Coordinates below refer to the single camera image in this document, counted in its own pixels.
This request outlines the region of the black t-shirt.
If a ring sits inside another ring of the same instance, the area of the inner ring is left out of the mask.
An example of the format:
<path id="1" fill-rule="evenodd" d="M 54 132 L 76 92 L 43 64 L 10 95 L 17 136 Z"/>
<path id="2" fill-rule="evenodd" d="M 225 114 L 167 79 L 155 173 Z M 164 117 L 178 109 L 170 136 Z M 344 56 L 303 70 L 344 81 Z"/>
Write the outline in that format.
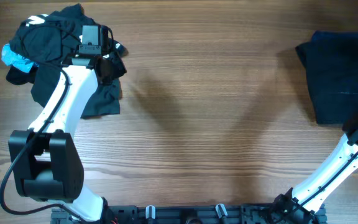
<path id="1" fill-rule="evenodd" d="M 358 39 L 325 39 L 298 45 L 296 54 L 318 124 L 342 124 L 358 110 Z"/>

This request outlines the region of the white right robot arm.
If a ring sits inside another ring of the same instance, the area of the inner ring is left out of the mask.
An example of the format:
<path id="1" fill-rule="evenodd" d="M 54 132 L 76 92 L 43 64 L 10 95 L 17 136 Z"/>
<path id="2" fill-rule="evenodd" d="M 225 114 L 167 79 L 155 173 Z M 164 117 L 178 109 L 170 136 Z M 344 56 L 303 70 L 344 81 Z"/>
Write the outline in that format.
<path id="1" fill-rule="evenodd" d="M 343 135 L 328 158 L 307 179 L 279 195 L 268 223 L 319 223 L 316 212 L 333 191 L 358 169 L 358 111 L 342 126 Z"/>

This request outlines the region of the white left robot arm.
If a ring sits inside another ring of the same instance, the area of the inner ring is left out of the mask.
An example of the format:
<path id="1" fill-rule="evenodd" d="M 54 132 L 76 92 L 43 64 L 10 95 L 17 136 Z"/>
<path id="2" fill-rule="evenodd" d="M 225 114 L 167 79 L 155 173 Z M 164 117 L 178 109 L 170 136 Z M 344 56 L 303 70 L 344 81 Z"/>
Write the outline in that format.
<path id="1" fill-rule="evenodd" d="M 60 64 L 42 62 L 59 71 L 58 84 L 27 130 L 15 130 L 10 136 L 11 165 L 0 186 L 0 204 L 7 213 L 29 215 L 57 207 L 77 223 L 116 222 L 107 200 L 84 185 L 84 168 L 73 135 L 98 86 L 111 84 L 126 73 L 126 68 L 116 52 L 110 28 L 85 25 L 82 35 L 77 50 Z M 28 211 L 9 208 L 4 193 L 10 176 L 21 197 L 47 205 Z"/>

